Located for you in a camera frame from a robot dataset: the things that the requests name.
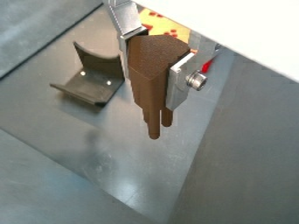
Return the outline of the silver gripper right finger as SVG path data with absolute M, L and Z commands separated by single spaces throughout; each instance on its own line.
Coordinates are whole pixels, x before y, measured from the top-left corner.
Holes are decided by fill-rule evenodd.
M 201 72 L 202 66 L 221 51 L 221 45 L 196 31 L 190 31 L 188 46 L 194 52 L 188 52 L 169 69 L 165 96 L 169 110 L 174 110 L 185 101 L 190 88 L 196 91 L 202 89 L 208 79 Z

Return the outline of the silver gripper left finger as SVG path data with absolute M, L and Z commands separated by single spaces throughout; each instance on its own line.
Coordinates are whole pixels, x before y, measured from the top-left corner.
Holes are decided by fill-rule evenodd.
M 126 46 L 128 40 L 137 35 L 146 35 L 148 30 L 141 25 L 136 3 L 132 0 L 102 0 L 116 28 L 118 50 L 122 55 L 124 76 L 128 77 Z

